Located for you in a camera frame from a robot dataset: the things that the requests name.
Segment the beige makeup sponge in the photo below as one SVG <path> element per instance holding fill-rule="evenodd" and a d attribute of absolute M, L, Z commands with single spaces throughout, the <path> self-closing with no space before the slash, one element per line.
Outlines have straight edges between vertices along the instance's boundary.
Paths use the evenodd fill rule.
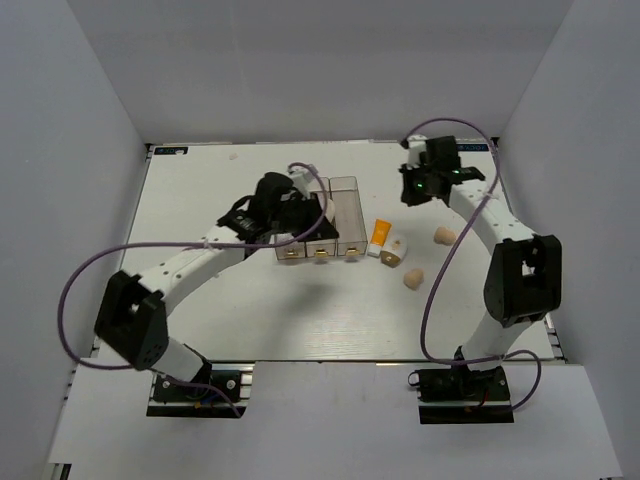
<path fill-rule="evenodd" d="M 457 234 L 444 226 L 438 227 L 433 235 L 433 241 L 438 245 L 453 246 L 456 240 Z"/>
<path fill-rule="evenodd" d="M 424 271 L 420 268 L 415 268 L 408 271 L 403 277 L 404 285 L 413 290 L 418 290 L 424 282 Z"/>

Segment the orange sunscreen tube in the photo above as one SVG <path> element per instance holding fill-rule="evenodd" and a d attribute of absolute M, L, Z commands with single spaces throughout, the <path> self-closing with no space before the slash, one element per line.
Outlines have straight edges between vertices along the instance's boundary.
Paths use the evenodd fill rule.
<path fill-rule="evenodd" d="M 373 233 L 369 241 L 367 255 L 378 258 L 381 254 L 382 248 L 386 243 L 387 236 L 391 230 L 391 223 L 377 219 L 374 224 Z"/>

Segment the white sunscreen bottle gold cap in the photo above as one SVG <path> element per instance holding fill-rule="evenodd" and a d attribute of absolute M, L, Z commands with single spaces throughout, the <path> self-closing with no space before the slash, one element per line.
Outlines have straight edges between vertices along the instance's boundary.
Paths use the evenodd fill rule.
<path fill-rule="evenodd" d="M 403 262 L 407 250 L 407 238 L 399 233 L 390 233 L 381 249 L 380 261 L 388 267 L 395 268 Z"/>

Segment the round beige powder puff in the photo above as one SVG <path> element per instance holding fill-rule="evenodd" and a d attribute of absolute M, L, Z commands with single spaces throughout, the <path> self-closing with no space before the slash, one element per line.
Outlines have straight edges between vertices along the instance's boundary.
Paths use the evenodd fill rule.
<path fill-rule="evenodd" d="M 335 203 L 331 198 L 324 198 L 323 196 L 318 197 L 318 202 L 320 205 L 320 210 L 324 213 L 325 218 L 328 222 L 332 223 L 334 221 L 336 212 Z"/>

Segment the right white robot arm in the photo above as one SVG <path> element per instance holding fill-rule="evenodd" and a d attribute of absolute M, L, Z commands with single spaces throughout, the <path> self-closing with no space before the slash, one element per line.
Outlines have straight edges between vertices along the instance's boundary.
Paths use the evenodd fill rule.
<path fill-rule="evenodd" d="M 554 235 L 539 235 L 495 197 L 495 180 L 461 163 L 452 136 L 423 142 L 401 141 L 408 160 L 400 167 L 401 200 L 418 206 L 442 201 L 465 220 L 491 256 L 483 287 L 485 314 L 449 364 L 453 390 L 472 399 L 488 385 L 485 371 L 499 367 L 515 341 L 533 323 L 559 308 L 562 245 Z"/>

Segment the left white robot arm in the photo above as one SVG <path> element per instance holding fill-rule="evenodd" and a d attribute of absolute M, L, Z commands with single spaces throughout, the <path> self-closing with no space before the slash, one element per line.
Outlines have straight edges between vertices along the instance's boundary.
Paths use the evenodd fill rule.
<path fill-rule="evenodd" d="M 286 173 L 268 172 L 253 194 L 230 210 L 195 243 L 140 273 L 121 270 L 108 281 L 94 331 L 128 365 L 177 381 L 188 398 L 211 387 L 210 363 L 169 335 L 168 317 L 189 295 L 262 249 L 276 235 L 291 242 L 335 239 L 326 212 L 328 194 L 317 170 L 295 162 Z"/>

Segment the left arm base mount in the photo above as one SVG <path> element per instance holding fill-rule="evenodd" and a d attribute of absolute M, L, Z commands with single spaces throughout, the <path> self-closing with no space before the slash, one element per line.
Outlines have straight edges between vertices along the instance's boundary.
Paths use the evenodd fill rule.
<path fill-rule="evenodd" d="M 251 363 L 211 366 L 208 383 L 216 388 L 185 387 L 155 374 L 146 415 L 162 418 L 239 419 L 248 406 L 253 383 Z"/>

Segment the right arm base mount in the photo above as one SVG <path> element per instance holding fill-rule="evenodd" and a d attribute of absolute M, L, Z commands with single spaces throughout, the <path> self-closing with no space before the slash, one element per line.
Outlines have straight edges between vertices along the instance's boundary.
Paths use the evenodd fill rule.
<path fill-rule="evenodd" d="M 505 371 L 497 367 L 420 369 L 407 378 L 417 392 L 422 425 L 511 424 L 511 394 Z"/>

